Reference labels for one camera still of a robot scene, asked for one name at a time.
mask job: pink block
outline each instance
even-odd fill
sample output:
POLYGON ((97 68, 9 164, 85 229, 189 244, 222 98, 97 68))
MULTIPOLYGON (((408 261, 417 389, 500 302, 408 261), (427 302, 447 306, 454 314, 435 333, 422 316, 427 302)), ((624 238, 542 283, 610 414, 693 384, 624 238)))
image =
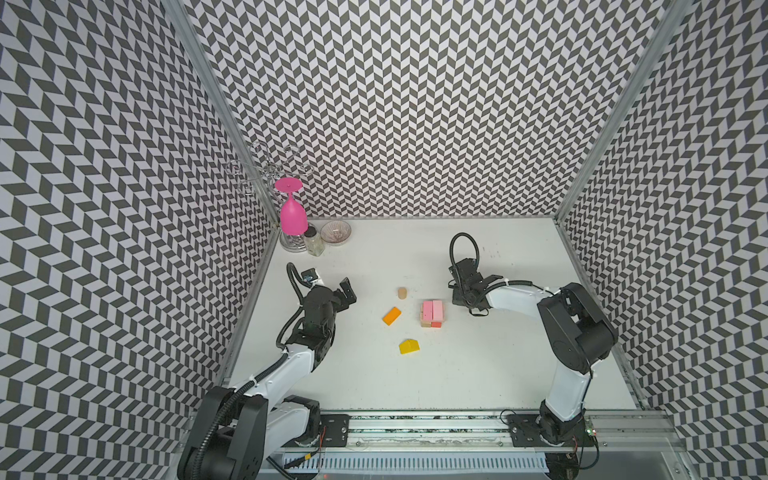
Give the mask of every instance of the pink block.
POLYGON ((442 300, 432 301, 432 321, 442 322, 442 300))
POLYGON ((432 322, 432 301, 431 300, 427 300, 422 305, 422 321, 424 323, 432 322))

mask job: stacked blocks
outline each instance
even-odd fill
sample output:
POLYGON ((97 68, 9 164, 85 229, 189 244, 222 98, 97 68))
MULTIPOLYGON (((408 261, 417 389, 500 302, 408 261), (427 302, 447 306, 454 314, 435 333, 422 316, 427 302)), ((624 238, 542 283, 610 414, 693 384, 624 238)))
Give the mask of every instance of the stacked blocks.
POLYGON ((422 303, 421 324, 425 328, 440 328, 443 322, 442 300, 426 300, 422 303))

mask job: white table surface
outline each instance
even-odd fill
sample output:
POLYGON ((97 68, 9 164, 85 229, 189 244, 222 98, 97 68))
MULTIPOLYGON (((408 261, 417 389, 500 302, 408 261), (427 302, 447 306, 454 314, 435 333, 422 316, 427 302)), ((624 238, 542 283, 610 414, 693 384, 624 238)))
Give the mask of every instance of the white table surface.
MULTIPOLYGON (((324 221, 313 221, 320 227, 324 221)), ((549 391, 556 358, 540 319, 504 310, 485 318, 451 304, 448 247, 465 231, 480 247, 479 270, 553 288, 578 282, 554 224, 548 218, 349 220, 347 244, 320 257, 276 246, 230 385, 277 359, 275 337, 296 311, 286 263, 299 272, 315 267, 335 290, 349 277, 357 303, 336 316, 336 340, 318 368, 292 394, 318 400, 324 409, 537 409, 549 391), (408 297, 400 300, 404 286, 408 297), (423 300, 441 299, 440 329, 419 325, 423 300), (382 317, 398 307, 387 326, 382 317), (421 350, 401 355, 405 339, 421 350)), ((458 262, 473 257, 466 239, 456 242, 458 262)), ((595 370, 589 409, 634 409, 613 356, 595 370)))

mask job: black cable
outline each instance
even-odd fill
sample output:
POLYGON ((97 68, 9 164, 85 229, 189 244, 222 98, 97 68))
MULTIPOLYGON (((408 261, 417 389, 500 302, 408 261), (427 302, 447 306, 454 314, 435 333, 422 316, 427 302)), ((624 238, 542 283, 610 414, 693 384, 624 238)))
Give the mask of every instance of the black cable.
POLYGON ((498 419, 501 420, 502 423, 504 425, 506 425, 507 427, 509 427, 511 425, 509 425, 507 422, 504 421, 504 412, 512 412, 512 415, 520 418, 520 414, 517 413, 515 410, 513 410, 513 409, 503 409, 502 412, 498 414, 498 419))
POLYGON ((453 273, 456 275, 456 288, 458 288, 458 295, 461 297, 462 301, 464 302, 464 305, 469 309, 469 312, 473 316, 485 316, 485 315, 477 315, 475 313, 472 313, 472 308, 469 306, 469 301, 464 296, 464 286, 462 285, 462 275, 458 271, 458 267, 456 266, 456 259, 453 257, 453 246, 456 243, 456 240, 458 240, 461 237, 466 237, 469 239, 470 242, 472 242, 472 246, 475 248, 475 269, 480 266, 480 248, 478 247, 478 243, 475 242, 475 239, 472 238, 472 235, 466 232, 459 232, 456 235, 453 236, 451 239, 451 244, 448 247, 448 256, 451 259, 451 268, 453 269, 453 273))
POLYGON ((579 470, 589 470, 590 468, 592 468, 592 467, 594 467, 595 465, 598 464, 598 460, 600 460, 600 447, 598 446, 599 443, 600 442, 598 442, 598 437, 594 437, 594 451, 595 451, 594 462, 592 462, 591 464, 589 464, 586 467, 582 467, 581 466, 581 459, 579 459, 579 463, 578 463, 578 469, 579 470))
POLYGON ((293 287, 293 291, 296 292, 296 296, 299 297, 299 305, 303 306, 304 295, 301 294, 301 290, 299 290, 299 286, 296 285, 296 282, 301 283, 306 288, 312 288, 312 284, 304 281, 304 279, 299 276, 299 272, 296 271, 296 265, 293 265, 291 262, 286 264, 286 273, 288 273, 288 281, 290 282, 291 287, 293 287))
POLYGON ((294 320, 299 318, 299 315, 301 315, 301 312, 304 311, 304 307, 300 306, 299 309, 294 313, 286 322, 285 325, 283 325, 283 328, 280 329, 280 333, 277 334, 277 338, 275 339, 275 346, 279 348, 280 350, 285 350, 286 346, 283 343, 283 336, 285 336, 286 332, 290 328, 291 323, 293 323, 294 320))
POLYGON ((266 457, 266 460, 270 463, 270 465, 273 466, 275 470, 277 470, 278 473, 280 473, 287 480, 297 480, 296 477, 286 472, 286 469, 284 469, 281 464, 277 463, 277 460, 275 460, 274 458, 266 457))
POLYGON ((214 420, 210 424, 208 431, 203 437, 203 441, 200 442, 200 446, 197 447, 197 454, 195 455, 194 462, 192 463, 192 480, 200 480, 200 471, 203 468, 203 458, 205 458, 205 453, 208 451, 210 441, 214 438, 214 434, 219 429, 219 424, 224 420, 232 407, 235 406, 237 401, 243 397, 245 392, 251 389, 254 385, 256 385, 256 382, 253 380, 246 382, 246 384, 241 386, 235 393, 233 393, 232 396, 219 409, 219 411, 216 412, 216 416, 214 417, 214 420))

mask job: orange block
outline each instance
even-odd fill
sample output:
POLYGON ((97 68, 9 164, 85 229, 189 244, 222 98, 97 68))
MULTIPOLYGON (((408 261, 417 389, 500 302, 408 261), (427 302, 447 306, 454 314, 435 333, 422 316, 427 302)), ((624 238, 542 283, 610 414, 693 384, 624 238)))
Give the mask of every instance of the orange block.
POLYGON ((397 317, 399 317, 399 316, 400 316, 400 313, 402 313, 402 312, 400 312, 400 309, 399 309, 399 308, 397 308, 396 306, 394 306, 394 307, 393 307, 393 308, 392 308, 392 309, 389 311, 389 313, 387 313, 386 315, 384 315, 384 318, 382 318, 382 320, 384 320, 384 323, 386 323, 387 325, 392 325, 392 322, 394 322, 395 320, 397 320, 397 317))

